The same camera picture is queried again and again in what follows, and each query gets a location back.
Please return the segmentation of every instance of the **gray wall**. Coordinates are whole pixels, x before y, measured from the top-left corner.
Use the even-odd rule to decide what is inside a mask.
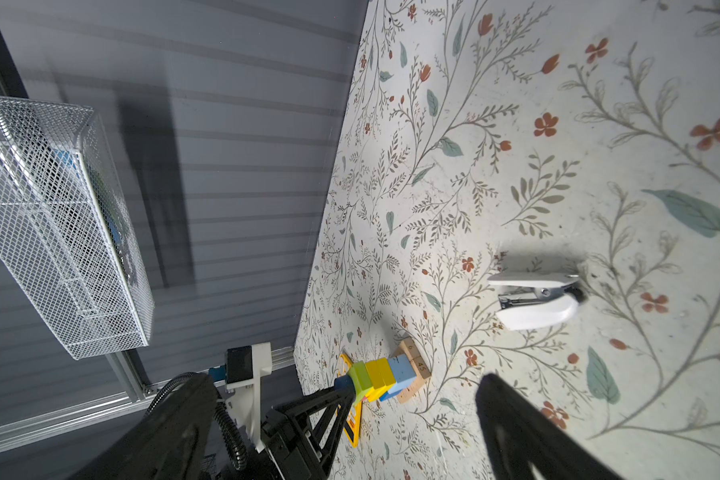
[[[294,366],[273,372],[262,379],[262,414],[272,405],[298,398],[301,394]],[[67,478],[115,443],[133,428],[143,415],[144,412],[133,413],[0,453],[0,478]],[[221,434],[215,424],[211,425],[206,453],[215,453],[217,465],[220,467],[229,462]]]
[[[154,289],[153,382],[294,343],[365,2],[0,0],[29,96],[95,107]],[[12,376],[29,372],[36,396]],[[119,390],[0,264],[0,424]]]

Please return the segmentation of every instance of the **green leaf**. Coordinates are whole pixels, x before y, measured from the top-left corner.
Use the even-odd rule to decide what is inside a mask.
[[[433,117],[437,115],[439,103],[432,90],[427,90],[427,104],[429,105],[429,114]]]
[[[451,335],[451,355],[456,353],[456,345],[458,344],[458,334],[454,330],[454,334]]]
[[[408,63],[408,53],[405,51],[405,45],[400,42],[400,66],[404,67]]]
[[[449,157],[461,157],[461,155],[464,155],[461,153],[461,147],[448,137],[442,137],[440,139],[440,148],[442,148],[443,153]]]
[[[707,238],[720,232],[720,208],[676,190],[643,190],[664,202],[670,214]]]
[[[458,55],[459,52],[461,52],[461,33],[464,31],[464,17],[461,17],[461,23],[458,26],[458,30],[456,31],[456,36],[454,37],[454,56]]]
[[[587,353],[590,362],[586,366],[586,386],[589,387],[593,397],[615,405],[621,399],[616,380],[610,375],[605,362],[592,347],[587,350]]]
[[[458,413],[458,410],[456,409],[456,407],[454,407],[454,404],[451,400],[449,400],[447,398],[440,398],[440,404],[445,405],[446,407],[450,408],[454,412]]]
[[[424,168],[422,171],[418,172],[415,177],[413,177],[413,181],[411,182],[411,185],[416,185],[416,182],[424,178],[424,176],[429,172],[432,167]]]
[[[387,226],[389,227],[389,233],[392,233],[392,227],[394,225],[394,212],[387,212]]]
[[[442,305],[441,305],[441,303],[440,303],[440,300],[434,298],[434,296],[432,296],[432,295],[430,295],[429,293],[426,293],[426,292],[424,292],[424,296],[427,297],[427,301],[432,304],[432,306],[434,307],[434,309],[439,312],[440,309],[442,308]]]
[[[550,195],[549,197],[544,197],[541,199],[541,201],[547,203],[547,204],[556,204],[557,202],[561,202],[565,200],[565,197],[562,195]]]

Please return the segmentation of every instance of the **wire mesh basket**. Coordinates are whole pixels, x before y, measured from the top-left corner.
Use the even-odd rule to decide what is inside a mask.
[[[0,97],[0,259],[76,360],[147,345],[152,294],[92,108]]]

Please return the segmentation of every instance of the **green block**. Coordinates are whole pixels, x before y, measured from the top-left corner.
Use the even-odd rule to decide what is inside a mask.
[[[352,383],[355,384],[355,405],[357,405],[362,402],[368,392],[373,389],[373,382],[368,374],[368,369],[365,368],[364,362],[353,363],[347,375],[352,379]]]

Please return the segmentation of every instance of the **stack of blocks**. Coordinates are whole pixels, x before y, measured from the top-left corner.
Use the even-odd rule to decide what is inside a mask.
[[[410,338],[400,342],[392,357],[356,362],[347,374],[355,384],[355,405],[363,400],[374,402],[393,397],[406,403],[432,376]]]

